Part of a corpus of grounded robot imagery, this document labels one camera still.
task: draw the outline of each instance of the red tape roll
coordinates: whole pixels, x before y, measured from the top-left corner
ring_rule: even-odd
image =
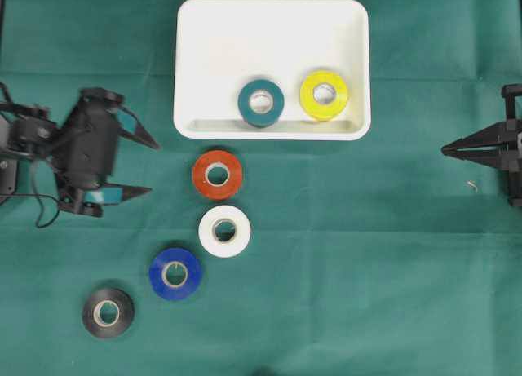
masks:
[[[208,174],[215,167],[224,168],[228,177],[223,184],[212,184]],[[192,182],[205,197],[222,201],[234,195],[243,182],[243,169],[235,156],[224,150],[211,150],[199,157],[192,167]]]

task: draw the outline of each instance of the white tape roll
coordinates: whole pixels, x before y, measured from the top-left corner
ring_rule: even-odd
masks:
[[[223,222],[231,223],[236,231],[230,240],[221,241],[215,229]],[[230,258],[242,252],[250,241],[250,221],[234,206],[216,206],[205,213],[199,223],[199,240],[205,250],[220,258]]]

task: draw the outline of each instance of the wire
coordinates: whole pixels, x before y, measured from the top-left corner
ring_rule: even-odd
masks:
[[[37,217],[36,221],[34,222],[34,226],[36,228],[38,228],[38,229],[42,229],[42,228],[47,228],[50,225],[52,225],[56,221],[58,216],[60,215],[60,201],[58,201],[58,199],[53,197],[52,195],[40,194],[38,192],[38,189],[37,189],[37,186],[36,186],[36,169],[38,168],[38,163],[39,163],[39,161],[33,161],[31,163],[31,166],[29,167],[29,176],[30,176],[30,180],[31,180],[31,190],[33,191],[33,193],[20,193],[20,194],[4,194],[4,193],[0,193],[0,197],[35,197],[37,202],[38,202],[38,205],[40,206],[40,213],[38,214],[38,217]],[[46,212],[46,207],[45,207],[45,205],[42,202],[42,198],[51,199],[56,204],[56,213],[55,213],[55,215],[52,217],[52,219],[50,219],[49,221],[47,221],[44,224],[41,224],[41,222],[42,222],[43,215]]]

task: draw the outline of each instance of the tape roll core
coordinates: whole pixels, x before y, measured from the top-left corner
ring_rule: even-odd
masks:
[[[221,241],[215,229],[221,223],[231,223],[235,232],[233,236]],[[216,206],[203,215],[199,223],[199,240],[205,250],[220,258],[231,258],[240,254],[250,241],[251,234],[250,221],[245,213],[234,206]]]
[[[209,180],[212,169],[224,168],[227,178],[222,184],[213,184]],[[192,167],[192,182],[201,195],[213,200],[222,201],[234,195],[243,182],[243,169],[237,158],[224,150],[211,150],[201,155]]]
[[[185,272],[179,284],[167,280],[169,267],[181,266]],[[197,290],[201,283],[201,265],[197,258],[183,248],[169,248],[160,252],[148,269],[148,278],[156,294],[165,300],[182,300]]]
[[[260,105],[254,105],[257,99]],[[269,80],[249,82],[237,97],[237,107],[245,122],[256,127],[268,127],[279,120],[285,107],[283,92]]]
[[[117,309],[114,321],[107,323],[101,317],[101,308],[110,304]],[[134,305],[122,290],[104,288],[92,293],[83,306],[83,325],[96,338],[114,338],[123,334],[134,319]]]
[[[346,82],[339,74],[317,70],[304,79],[299,99],[301,107],[308,115],[318,121],[329,121],[345,109],[349,92]]]

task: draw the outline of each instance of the blue tape roll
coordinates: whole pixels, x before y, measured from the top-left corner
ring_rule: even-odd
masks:
[[[264,113],[257,113],[250,107],[250,97],[256,92],[261,95],[267,92],[272,98],[272,107]],[[269,80],[254,80],[241,89],[237,99],[237,106],[245,122],[256,127],[267,127],[273,125],[279,119],[283,112],[283,107],[285,107],[285,97],[279,86],[273,82]]]
[[[172,285],[166,280],[166,269],[172,264],[185,268],[186,278],[180,285]],[[182,248],[162,251],[152,262],[148,278],[158,296],[166,300],[181,300],[196,291],[201,282],[201,265],[194,255]]]

